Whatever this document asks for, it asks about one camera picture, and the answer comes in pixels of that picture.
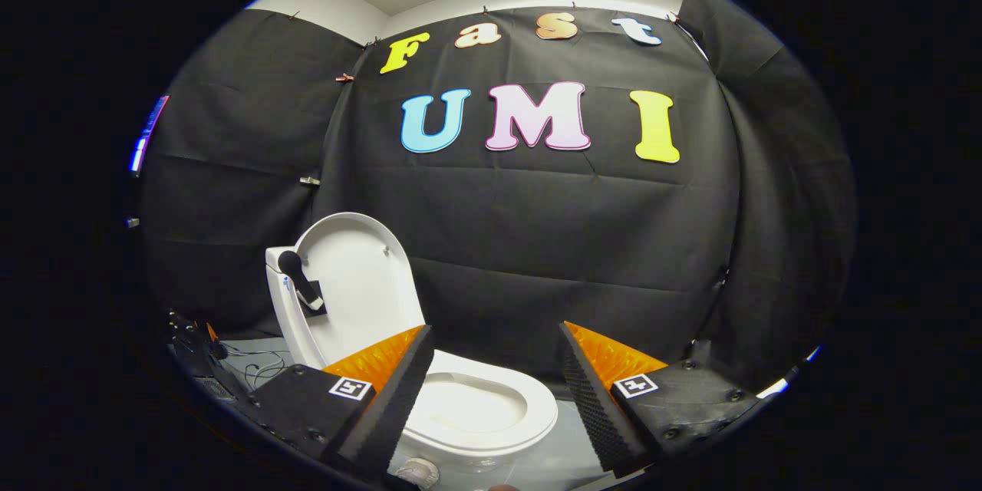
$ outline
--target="black cloth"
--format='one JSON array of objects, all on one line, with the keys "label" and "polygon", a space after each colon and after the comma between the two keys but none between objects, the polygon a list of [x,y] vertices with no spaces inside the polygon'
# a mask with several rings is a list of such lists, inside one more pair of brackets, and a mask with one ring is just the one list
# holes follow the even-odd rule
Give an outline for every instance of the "black cloth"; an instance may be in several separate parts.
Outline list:
[{"label": "black cloth", "polygon": [[147,145],[140,228],[158,305],[222,337],[267,337],[264,251],[309,226],[324,133],[361,46],[246,9],[187,61]]},{"label": "black cloth", "polygon": [[680,23],[719,78],[740,146],[733,263],[702,338],[750,389],[820,344],[855,250],[855,177],[837,117],[806,69],[729,0],[683,0]]},{"label": "black cloth", "polygon": [[[547,12],[574,15],[578,34],[538,38]],[[607,9],[474,13],[365,50],[279,13],[239,13],[168,89],[147,148],[140,218],[155,298],[220,333],[265,336],[277,329],[264,249],[355,211],[402,242],[440,350],[561,385],[555,324],[569,320],[666,362],[709,338],[723,376],[771,385],[838,306],[852,168],[820,89],[766,29],[727,0],[684,0],[680,16],[708,62],[669,21]],[[662,44],[631,40],[611,23],[623,17]],[[484,22],[501,39],[453,46]],[[380,74],[389,44],[421,32],[430,38],[406,67]],[[334,81],[341,72],[354,82]],[[559,81],[585,85],[589,148],[544,137],[485,147],[491,88],[522,85],[538,103]],[[424,129],[436,133],[440,96],[460,88],[470,96],[456,140],[404,148],[402,103],[433,96]],[[672,98],[677,163],[635,154],[634,90]]]},{"label": "black cloth", "polygon": [[[569,40],[536,36],[547,12],[575,16]],[[644,46],[612,19],[634,17],[663,41]],[[456,48],[460,30],[498,25],[492,44]],[[407,65],[379,70],[389,44],[427,32]],[[585,85],[582,151],[489,151],[489,89],[525,87],[534,102],[559,81]],[[442,93],[470,89],[460,135],[415,154],[400,141],[402,103],[434,97],[425,131],[444,124]],[[677,163],[643,160],[649,90],[670,107]],[[664,359],[679,358],[709,314],[737,220],[740,165],[716,76],[689,37],[663,19],[607,9],[517,8],[424,25],[368,48],[329,127],[313,219],[357,211],[403,244],[436,347],[561,381],[569,320]]]}]

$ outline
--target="vent grille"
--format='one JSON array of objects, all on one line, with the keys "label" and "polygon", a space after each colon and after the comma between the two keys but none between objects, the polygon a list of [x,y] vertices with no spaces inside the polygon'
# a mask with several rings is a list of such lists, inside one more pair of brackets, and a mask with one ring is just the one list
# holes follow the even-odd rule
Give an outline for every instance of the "vent grille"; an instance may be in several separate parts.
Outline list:
[{"label": "vent grille", "polygon": [[225,389],[225,386],[218,382],[214,378],[194,378],[194,381],[199,383],[201,387],[204,387],[206,392],[213,394],[217,400],[225,400],[232,403],[236,400],[236,396],[230,392],[230,390]]}]

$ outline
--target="toilet bowl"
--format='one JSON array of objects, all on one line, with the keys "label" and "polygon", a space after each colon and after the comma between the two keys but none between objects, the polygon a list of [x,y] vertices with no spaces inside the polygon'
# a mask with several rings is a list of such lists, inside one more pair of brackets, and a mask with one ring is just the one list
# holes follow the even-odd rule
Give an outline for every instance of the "toilet bowl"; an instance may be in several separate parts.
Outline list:
[{"label": "toilet bowl", "polygon": [[[301,257],[304,276],[323,293],[324,309],[298,300],[294,282],[279,268],[285,251]],[[294,246],[267,249],[266,277],[292,358],[312,368],[425,324],[406,252],[366,215],[330,215]],[[442,470],[479,473],[527,452],[557,416],[552,392],[529,375],[437,350],[397,448]]]}]

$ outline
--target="yellow letter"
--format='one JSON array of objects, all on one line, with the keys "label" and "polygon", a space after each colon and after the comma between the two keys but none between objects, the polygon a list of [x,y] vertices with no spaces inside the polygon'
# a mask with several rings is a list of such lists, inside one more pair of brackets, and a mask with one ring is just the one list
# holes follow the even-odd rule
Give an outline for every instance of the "yellow letter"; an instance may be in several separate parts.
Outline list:
[{"label": "yellow letter", "polygon": [[427,42],[427,40],[429,40],[429,33],[420,33],[417,36],[396,40],[396,42],[389,44],[392,53],[389,54],[389,61],[386,62],[385,67],[379,71],[380,74],[406,67],[406,58],[413,57],[413,54],[420,50],[420,43]]},{"label": "yellow letter", "polygon": [[680,155],[672,145],[672,132],[669,130],[669,107],[672,98],[657,92],[634,90],[631,99],[641,109],[641,144],[634,152],[641,159],[676,163]]},{"label": "yellow letter", "polygon": [[453,43],[458,48],[470,48],[475,44],[491,44],[501,38],[498,25],[494,23],[478,23],[460,31],[460,38]]},{"label": "yellow letter", "polygon": [[535,33],[546,40],[570,38],[576,34],[576,26],[569,21],[575,21],[575,18],[568,13],[546,13],[535,20],[540,27]]}]

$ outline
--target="blue letter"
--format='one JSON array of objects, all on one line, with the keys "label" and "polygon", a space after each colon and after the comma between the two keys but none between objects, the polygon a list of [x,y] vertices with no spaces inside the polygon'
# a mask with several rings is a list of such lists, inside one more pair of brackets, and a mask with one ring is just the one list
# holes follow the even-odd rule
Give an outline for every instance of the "blue letter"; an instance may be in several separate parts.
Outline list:
[{"label": "blue letter", "polygon": [[449,146],[460,134],[460,118],[463,116],[463,100],[470,96],[470,90],[457,88],[440,96],[447,103],[447,115],[443,120],[443,130],[436,134],[426,134],[423,122],[427,119],[427,106],[432,96],[416,96],[403,102],[403,146],[410,152],[428,154]]},{"label": "blue letter", "polygon": [[648,36],[648,33],[644,32],[650,31],[650,26],[643,23],[638,23],[629,17],[624,17],[623,19],[611,19],[611,23],[624,27],[624,32],[628,33],[628,36],[631,37],[631,40],[634,40],[634,42],[652,44],[652,46],[658,46],[660,43],[662,43],[662,39],[659,37]]}]

